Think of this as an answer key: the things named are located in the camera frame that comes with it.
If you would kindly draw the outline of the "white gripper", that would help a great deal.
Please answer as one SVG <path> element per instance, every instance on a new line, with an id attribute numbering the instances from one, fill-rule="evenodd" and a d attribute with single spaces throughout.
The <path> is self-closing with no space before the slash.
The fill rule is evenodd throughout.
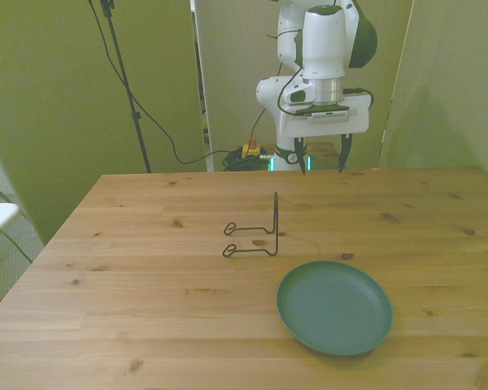
<path id="1" fill-rule="evenodd" d="M 278 132 L 282 137 L 295 138 L 294 152 L 301 172 L 306 175 L 305 156 L 307 147 L 304 137 L 323 137 L 341 135 L 341 151 L 338 156 L 338 171 L 342 172 L 351 152 L 352 133 L 368 130 L 370 96 L 357 95 L 345 97 L 338 108 L 323 110 L 304 115 L 280 114 Z"/>

